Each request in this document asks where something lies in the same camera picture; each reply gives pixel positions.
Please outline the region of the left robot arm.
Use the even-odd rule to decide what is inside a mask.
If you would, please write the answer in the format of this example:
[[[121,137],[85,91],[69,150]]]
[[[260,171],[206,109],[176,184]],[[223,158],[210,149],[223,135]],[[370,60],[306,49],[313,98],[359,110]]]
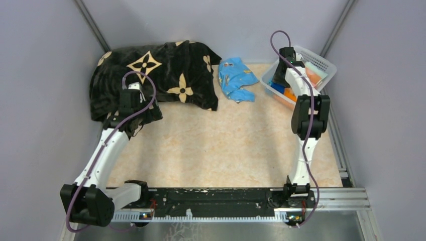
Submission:
[[[107,182],[114,165],[130,139],[144,125],[162,119],[156,95],[147,96],[138,89],[120,93],[118,110],[105,116],[97,147],[83,171],[72,184],[64,184],[60,198],[66,212],[66,227],[70,232],[82,231],[71,225],[105,227],[116,211],[127,206],[143,208],[151,204],[145,181],[129,180],[115,189]]]

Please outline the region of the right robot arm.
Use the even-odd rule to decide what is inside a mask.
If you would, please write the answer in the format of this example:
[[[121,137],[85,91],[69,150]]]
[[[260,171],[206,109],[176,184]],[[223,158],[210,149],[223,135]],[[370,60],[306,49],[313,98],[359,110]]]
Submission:
[[[312,86],[305,65],[297,59],[293,47],[279,49],[279,64],[273,79],[290,87],[296,96],[291,129],[296,135],[297,146],[294,165],[283,190],[284,203],[296,207],[301,201],[310,199],[310,165],[315,146],[327,129],[331,101]]]

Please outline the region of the dark blue towel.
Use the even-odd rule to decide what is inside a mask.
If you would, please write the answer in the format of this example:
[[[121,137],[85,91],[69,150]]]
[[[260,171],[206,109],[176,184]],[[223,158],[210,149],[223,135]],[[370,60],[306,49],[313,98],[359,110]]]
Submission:
[[[274,82],[270,82],[270,86],[276,90],[277,92],[279,92],[280,94],[284,94],[285,93],[285,87],[283,85],[274,83]]]

